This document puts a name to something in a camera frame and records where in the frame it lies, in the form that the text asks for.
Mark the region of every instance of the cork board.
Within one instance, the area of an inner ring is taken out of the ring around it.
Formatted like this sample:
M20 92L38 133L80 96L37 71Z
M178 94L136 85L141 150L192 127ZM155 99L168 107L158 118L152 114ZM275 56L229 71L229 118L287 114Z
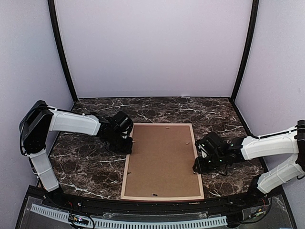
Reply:
M197 157L192 124L135 123L121 199L187 201L204 199L202 179L193 173Z

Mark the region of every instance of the white robotic arm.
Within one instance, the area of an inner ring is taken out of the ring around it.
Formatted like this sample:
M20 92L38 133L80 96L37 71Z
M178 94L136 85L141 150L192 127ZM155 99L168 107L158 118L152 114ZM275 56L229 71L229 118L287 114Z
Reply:
M211 132L196 142L203 153L198 157L193 170L206 173L220 165L231 165L257 157L277 154L292 154L286 161L271 171L255 177L249 191L261 196L275 187L305 174L305 121L282 132L264 136L248 136L234 139L228 144L216 133Z
M49 107L38 101L20 123L20 150L27 156L33 172L44 188L54 191L59 188L46 151L46 137L49 131L65 131L98 136L110 144L115 153L130 154L132 138L127 137L133 127L132 120L118 112L114 117L102 118L98 114L76 114Z

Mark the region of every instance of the wooden board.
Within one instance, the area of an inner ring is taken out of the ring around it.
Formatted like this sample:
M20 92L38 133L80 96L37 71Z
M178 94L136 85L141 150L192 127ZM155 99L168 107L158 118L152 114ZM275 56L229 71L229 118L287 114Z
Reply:
M134 143L126 157L121 199L204 199L201 176L192 168L197 157L192 124L135 123L131 136Z

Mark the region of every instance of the black frame post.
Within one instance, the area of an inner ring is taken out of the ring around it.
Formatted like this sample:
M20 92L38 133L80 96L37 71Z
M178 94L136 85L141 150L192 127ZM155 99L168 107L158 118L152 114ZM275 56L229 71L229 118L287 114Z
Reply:
M70 75L70 71L69 71L69 68L68 68L65 52L63 50L63 45L62 45L62 41L61 41L61 34L60 34L60 31L59 31L54 0L48 0L48 5L49 5L49 12L50 12L50 18L51 18L54 38L55 38L55 42L56 42L56 46L57 46L58 55L59 55L59 58L61 60L61 66L62 66L62 69L63 69L63 73L65 75L65 78L66 78L66 81L67 81L68 88L69 88L70 94L72 96L72 99L73 99L74 102L76 102L78 100L78 98L77 98L77 94L76 94L76 91L75 91L75 88L74 88L74 85L73 85L73 81L72 81L72 78L71 78L71 75Z
M240 88L240 85L242 83L242 79L244 76L244 71L246 69L246 65L247 65L247 61L248 61L248 57L249 57L249 53L250 53L250 48L251 48L251 43L252 43L252 39L253 39L253 34L254 34L254 28L255 28L256 17L257 17L257 12L258 12L258 4L259 4L259 0L253 0L249 28L248 28L246 42L244 45L243 57L242 57L242 61L240 63L240 67L238 70L234 89L233 89L233 92L231 95L231 99L233 100L233 102L235 102L235 99L237 97L237 94L238 94L238 91L239 91L239 88Z

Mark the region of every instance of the black marble table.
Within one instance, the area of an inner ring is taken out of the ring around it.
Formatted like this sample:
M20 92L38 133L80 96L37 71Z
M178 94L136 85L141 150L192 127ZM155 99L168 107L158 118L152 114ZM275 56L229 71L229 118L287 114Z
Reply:
M196 139L215 131L225 140L246 135L227 98L97 98L80 99L73 111L113 116L124 111L135 123L192 123ZM50 161L65 193L120 199L126 156L108 152L99 138L61 133ZM246 192L264 172L258 159L235 163L202 175L205 198Z

